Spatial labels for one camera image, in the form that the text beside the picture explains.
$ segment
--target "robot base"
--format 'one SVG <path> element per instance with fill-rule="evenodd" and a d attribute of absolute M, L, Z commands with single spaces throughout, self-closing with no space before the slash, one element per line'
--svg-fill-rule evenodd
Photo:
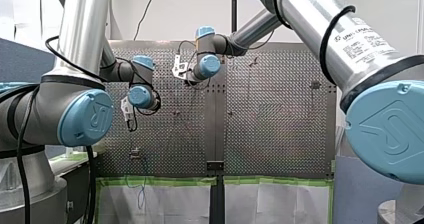
<path fill-rule="evenodd" d="M 31 223 L 65 224 L 67 220 L 66 202 L 66 181 L 58 178 L 55 180 L 52 190 L 31 198 Z M 0 210 L 2 223 L 23 224 L 25 223 L 24 216 L 23 205 Z"/>

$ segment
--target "black cable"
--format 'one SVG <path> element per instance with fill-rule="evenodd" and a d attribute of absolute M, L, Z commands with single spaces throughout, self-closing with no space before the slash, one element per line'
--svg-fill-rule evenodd
<path fill-rule="evenodd" d="M 90 167 L 90 202 L 87 223 L 92 224 L 94 220 L 94 210 L 96 207 L 96 164 L 94 162 L 93 148 L 91 146 L 87 146 L 85 149 L 87 151 L 88 165 Z"/>
<path fill-rule="evenodd" d="M 333 29 L 336 27 L 340 18 L 349 12 L 355 12 L 355 11 L 356 11 L 356 8 L 354 6 L 347 6 L 343 8 L 339 14 L 333 17 L 333 19 L 331 20 L 330 24 L 327 27 L 327 30 L 324 33 L 324 36 L 322 37 L 321 47 L 319 49 L 319 63 L 321 65 L 321 70 L 324 76 L 327 78 L 329 82 L 331 82 L 334 85 L 336 84 L 334 83 L 334 80 L 327 69 L 326 54 L 327 54 L 328 41 L 330 39 L 331 33 L 333 32 Z"/>
<path fill-rule="evenodd" d="M 21 129 L 19 131 L 19 135 L 18 135 L 18 147 L 16 149 L 16 159 L 18 162 L 18 169 L 19 169 L 19 175 L 21 177 L 21 182 L 22 182 L 22 190 L 24 193 L 24 209 L 25 209 L 25 213 L 24 213 L 24 219 L 25 219 L 25 224 L 30 224 L 31 223 L 31 197 L 29 194 L 29 187 L 28 187 L 28 179 L 26 177 L 26 173 L 25 173 L 25 166 L 24 166 L 24 162 L 22 159 L 22 145 L 24 142 L 24 136 L 25 136 L 25 131 L 26 128 L 28 126 L 28 121 L 29 121 L 29 116 L 31 115 L 31 110 L 32 110 L 32 104 L 34 102 L 34 98 L 38 93 L 38 87 L 32 92 L 29 100 L 28 100 L 28 104 L 26 106 L 26 110 L 25 110 L 25 114 L 22 120 L 22 125 L 21 125 Z"/>
<path fill-rule="evenodd" d="M 149 10 L 149 6 L 150 6 L 151 3 L 152 3 L 152 0 L 149 0 L 149 2 L 147 3 L 146 9 L 144 9 L 143 17 L 141 17 L 140 21 L 138 22 L 137 32 L 135 33 L 134 38 L 133 38 L 134 41 L 137 39 L 138 32 L 140 31 L 140 25 L 143 22 L 144 18 L 146 17 L 147 11 Z"/>
<path fill-rule="evenodd" d="M 135 107 L 133 106 L 133 113 L 134 113 L 134 125 L 130 126 L 130 121 L 127 121 L 127 127 L 129 132 L 135 132 L 138 129 L 138 122 L 137 122 L 137 115 L 135 113 Z"/>
<path fill-rule="evenodd" d="M 187 41 L 187 40 L 184 40 L 184 41 L 180 42 L 180 45 L 178 45 L 178 49 L 177 49 L 177 54 L 178 54 L 178 55 L 180 54 L 181 46 L 182 46 L 184 43 L 188 43 L 188 44 L 191 44 L 192 46 L 196 47 L 196 45 L 195 45 L 193 42 L 191 42 L 191 41 Z"/>
<path fill-rule="evenodd" d="M 101 77 L 99 75 L 96 75 L 94 73 L 91 73 L 91 72 L 85 70 L 84 68 L 75 65 L 74 63 L 72 63 L 71 61 L 69 61 L 66 57 L 64 57 L 62 54 L 60 54 L 58 51 L 56 51 L 52 46 L 50 46 L 50 42 L 52 42 L 54 40 L 57 40 L 57 39 L 59 39 L 59 36 L 50 37 L 49 39 L 46 40 L 45 44 L 46 44 L 47 49 L 49 49 L 49 51 L 51 51 L 55 56 L 57 56 L 60 59 L 62 59 L 64 62 L 68 63 L 73 68 L 75 68 L 78 71 L 81 71 L 82 73 L 86 74 L 87 76 L 90 76 L 90 77 L 99 79 L 102 82 L 106 82 L 107 81 L 103 77 Z"/>
<path fill-rule="evenodd" d="M 271 34 L 269 35 L 268 39 L 266 39 L 266 41 L 264 43 L 260 44 L 259 46 L 250 47 L 250 48 L 248 48 L 248 50 L 256 50 L 256 49 L 259 49 L 259 48 L 265 46 L 269 42 L 269 40 L 271 40 L 272 35 L 274 35 L 274 31 L 275 30 L 273 30 L 271 32 Z"/>
<path fill-rule="evenodd" d="M 283 24 L 285 27 L 287 27 L 288 29 L 293 30 L 293 29 L 291 28 L 290 24 L 289 24 L 286 20 L 284 20 L 283 16 L 281 15 L 280 10 L 279 10 L 279 8 L 278 8 L 277 0 L 272 0 L 272 2 L 273 2 L 273 4 L 274 4 L 274 12 L 275 12 L 275 15 L 277 16 L 278 20 L 279 20 L 279 21 L 281 22 L 281 24 Z"/>

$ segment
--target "metal post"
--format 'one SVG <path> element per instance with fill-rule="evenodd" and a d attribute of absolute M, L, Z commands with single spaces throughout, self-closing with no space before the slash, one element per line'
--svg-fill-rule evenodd
<path fill-rule="evenodd" d="M 66 0 L 58 51 L 74 64 L 98 74 L 109 0 Z M 46 75 L 93 79 L 57 58 Z"/>
<path fill-rule="evenodd" d="M 231 0 L 231 32 L 237 31 L 237 0 Z"/>
<path fill-rule="evenodd" d="M 281 26 L 278 18 L 264 9 L 231 36 L 231 41 L 244 49 Z"/>

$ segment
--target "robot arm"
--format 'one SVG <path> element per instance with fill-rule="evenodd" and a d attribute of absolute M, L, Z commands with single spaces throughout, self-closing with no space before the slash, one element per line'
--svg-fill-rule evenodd
<path fill-rule="evenodd" d="M 65 0 L 59 0 L 62 6 Z M 102 40 L 103 51 L 100 62 L 100 77 L 108 82 L 129 82 L 130 89 L 125 99 L 138 109 L 157 111 L 160 108 L 160 97 L 152 85 L 153 60 L 148 56 L 134 56 L 133 60 L 117 60 L 106 37 Z"/>
<path fill-rule="evenodd" d="M 291 27 L 320 61 L 327 79 L 342 90 L 347 137 L 358 157 L 387 177 L 424 184 L 424 112 L 417 104 L 424 102 L 424 82 L 418 81 L 424 56 L 399 53 L 355 15 L 354 7 L 337 0 L 260 1 L 266 10 L 229 37 L 215 35 L 210 27 L 199 29 L 208 34 L 198 35 L 193 73 L 206 57 L 244 55 L 280 25 Z M 404 80 L 405 72 L 421 75 Z"/>

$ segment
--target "white wall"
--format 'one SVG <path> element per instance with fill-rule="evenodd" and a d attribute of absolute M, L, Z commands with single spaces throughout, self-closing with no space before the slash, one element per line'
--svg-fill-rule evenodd
<path fill-rule="evenodd" d="M 112 0 L 114 18 L 111 39 L 133 39 L 147 2 L 148 0 Z M 238 0 L 238 27 L 263 9 L 259 0 Z M 218 33 L 229 34 L 231 0 L 153 0 L 137 39 L 192 40 L 197 28 L 203 25 L 213 26 Z M 271 41 L 301 42 L 293 31 L 284 27 L 275 31 Z"/>

